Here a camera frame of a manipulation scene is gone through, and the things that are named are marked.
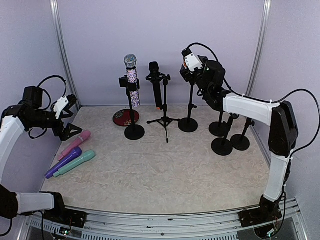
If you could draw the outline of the pink microphone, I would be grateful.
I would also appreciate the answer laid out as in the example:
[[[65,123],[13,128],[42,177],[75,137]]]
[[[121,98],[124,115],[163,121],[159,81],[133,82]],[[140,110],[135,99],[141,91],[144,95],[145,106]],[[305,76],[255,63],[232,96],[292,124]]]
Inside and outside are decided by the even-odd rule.
[[[70,143],[67,148],[65,148],[61,154],[58,156],[58,161],[66,157],[74,148],[79,147],[82,143],[88,140],[91,136],[89,130],[83,131],[72,143]]]

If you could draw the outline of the purple microphone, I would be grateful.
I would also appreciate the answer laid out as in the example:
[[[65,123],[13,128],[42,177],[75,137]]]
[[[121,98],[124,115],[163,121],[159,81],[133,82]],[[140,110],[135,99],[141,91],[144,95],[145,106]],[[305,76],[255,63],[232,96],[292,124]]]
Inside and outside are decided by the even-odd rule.
[[[56,165],[54,165],[47,173],[44,175],[46,179],[50,179],[53,177],[54,173],[56,173],[60,168],[65,166],[66,164],[70,163],[71,161],[75,160],[76,158],[80,157],[82,154],[82,150],[80,147],[75,147],[71,150],[67,156],[63,157]]]

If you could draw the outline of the mint green microphone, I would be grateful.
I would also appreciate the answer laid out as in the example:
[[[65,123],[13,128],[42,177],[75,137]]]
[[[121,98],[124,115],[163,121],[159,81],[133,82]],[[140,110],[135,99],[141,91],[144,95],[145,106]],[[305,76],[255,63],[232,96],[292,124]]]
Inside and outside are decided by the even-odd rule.
[[[76,167],[80,166],[81,164],[92,160],[96,156],[96,153],[93,150],[88,150],[84,152],[81,156],[77,157],[76,159],[72,160],[65,166],[61,167],[57,172],[53,174],[56,178],[58,176],[62,176],[69,171],[75,169]]]

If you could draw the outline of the black microphone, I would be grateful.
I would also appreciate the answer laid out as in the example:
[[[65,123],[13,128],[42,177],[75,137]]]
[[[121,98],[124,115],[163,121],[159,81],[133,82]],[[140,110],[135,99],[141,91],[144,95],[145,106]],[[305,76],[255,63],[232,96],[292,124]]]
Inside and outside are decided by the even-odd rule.
[[[152,83],[155,105],[159,109],[163,109],[162,107],[162,94],[161,94],[161,78],[159,72],[159,65],[156,61],[149,63],[149,71],[150,74],[148,76],[149,81]]]

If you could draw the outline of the black orange mic stand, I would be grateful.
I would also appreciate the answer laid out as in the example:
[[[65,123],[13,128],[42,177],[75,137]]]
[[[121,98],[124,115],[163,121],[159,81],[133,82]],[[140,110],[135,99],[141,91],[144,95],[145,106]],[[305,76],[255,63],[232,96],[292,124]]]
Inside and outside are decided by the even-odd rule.
[[[192,110],[197,108],[197,106],[193,104],[194,86],[195,86],[195,83],[190,82],[190,94],[189,94],[187,117],[182,118],[178,122],[178,128],[185,133],[193,133],[198,129],[197,121],[192,118]]]

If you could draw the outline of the black tripod mic stand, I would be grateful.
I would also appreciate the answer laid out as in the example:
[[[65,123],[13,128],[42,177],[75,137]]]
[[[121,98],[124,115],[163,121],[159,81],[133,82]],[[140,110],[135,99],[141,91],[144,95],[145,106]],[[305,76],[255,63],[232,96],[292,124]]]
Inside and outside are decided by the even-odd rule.
[[[167,86],[169,81],[171,80],[171,76],[165,75],[164,73],[159,73],[158,78],[151,78],[151,74],[146,77],[146,79],[153,84],[160,84],[160,82],[163,82],[164,86],[164,100],[163,104],[159,107],[161,110],[163,110],[163,117],[155,120],[148,120],[146,123],[152,124],[152,123],[159,123],[164,129],[166,133],[166,143],[169,143],[169,137],[168,137],[168,130],[167,127],[172,123],[172,122],[179,122],[181,119],[175,119],[175,118],[169,118],[167,116],[167,111],[168,111],[168,106],[167,106]]]

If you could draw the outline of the black pink mic stand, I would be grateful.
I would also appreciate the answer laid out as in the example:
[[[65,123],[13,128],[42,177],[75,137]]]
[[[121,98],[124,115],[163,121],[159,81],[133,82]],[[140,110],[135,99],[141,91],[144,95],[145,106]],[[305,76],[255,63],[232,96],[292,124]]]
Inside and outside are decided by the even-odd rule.
[[[212,122],[209,125],[209,132],[216,137],[224,137],[230,131],[230,126],[227,122],[223,121],[224,112],[219,113],[219,120]]]

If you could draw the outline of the black mint mic stand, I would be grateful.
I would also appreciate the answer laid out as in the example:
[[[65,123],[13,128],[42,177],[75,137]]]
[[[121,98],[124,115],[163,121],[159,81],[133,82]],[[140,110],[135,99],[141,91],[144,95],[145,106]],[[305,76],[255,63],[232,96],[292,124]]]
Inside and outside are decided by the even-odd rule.
[[[223,137],[218,137],[211,142],[211,149],[213,150],[214,153],[216,153],[219,156],[228,156],[233,151],[233,145],[227,139],[229,132],[231,130],[233,121],[234,121],[233,115],[230,114],[228,118],[228,122],[226,123]]]

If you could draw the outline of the black purple mic stand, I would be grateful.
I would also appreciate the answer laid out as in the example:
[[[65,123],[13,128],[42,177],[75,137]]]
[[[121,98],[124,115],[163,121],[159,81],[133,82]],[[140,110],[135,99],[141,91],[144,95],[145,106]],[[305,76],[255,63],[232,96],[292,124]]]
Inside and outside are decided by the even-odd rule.
[[[247,130],[249,126],[252,124],[252,119],[247,118],[246,123],[244,125],[244,129],[242,131],[242,134],[235,134],[231,137],[230,142],[233,146],[238,151],[246,151],[250,147],[250,141],[246,137]]]

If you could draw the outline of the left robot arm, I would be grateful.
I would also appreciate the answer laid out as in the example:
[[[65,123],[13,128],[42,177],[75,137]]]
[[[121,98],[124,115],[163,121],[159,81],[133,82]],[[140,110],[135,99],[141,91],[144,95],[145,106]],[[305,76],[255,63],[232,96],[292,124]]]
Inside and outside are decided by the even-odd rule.
[[[11,220],[37,212],[50,213],[63,223],[70,218],[58,192],[42,192],[31,186],[30,176],[45,172],[58,146],[83,130],[68,123],[78,99],[67,91],[67,81],[52,75],[23,90],[22,99],[0,115],[0,216]]]

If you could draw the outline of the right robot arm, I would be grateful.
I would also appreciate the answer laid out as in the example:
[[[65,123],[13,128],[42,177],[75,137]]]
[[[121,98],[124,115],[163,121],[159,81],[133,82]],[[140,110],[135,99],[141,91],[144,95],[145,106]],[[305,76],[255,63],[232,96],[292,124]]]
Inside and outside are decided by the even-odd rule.
[[[181,54],[181,76],[185,81],[197,85],[197,95],[213,110],[243,116],[269,126],[269,179],[255,212],[260,222],[268,221],[285,195],[292,157],[302,150],[301,147],[296,148],[299,130],[292,104],[285,97],[266,101],[236,93],[230,86],[224,89],[226,70],[218,59],[209,60],[205,56],[195,55],[189,46]]]

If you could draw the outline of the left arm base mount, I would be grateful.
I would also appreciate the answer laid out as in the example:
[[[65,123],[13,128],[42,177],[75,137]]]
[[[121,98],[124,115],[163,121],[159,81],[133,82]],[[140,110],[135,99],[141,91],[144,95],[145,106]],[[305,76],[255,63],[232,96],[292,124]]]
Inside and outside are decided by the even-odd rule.
[[[69,227],[84,228],[87,213],[73,209],[65,209],[63,212],[46,210],[44,218],[54,223],[63,224]]]

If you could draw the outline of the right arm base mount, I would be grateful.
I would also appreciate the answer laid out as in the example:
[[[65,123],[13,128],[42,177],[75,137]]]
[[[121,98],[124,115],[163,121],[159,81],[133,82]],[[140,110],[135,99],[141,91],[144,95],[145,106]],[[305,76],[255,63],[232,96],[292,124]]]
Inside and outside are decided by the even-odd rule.
[[[242,228],[272,222],[283,217],[280,209],[272,213],[263,213],[260,208],[244,209],[238,213],[238,216]]]

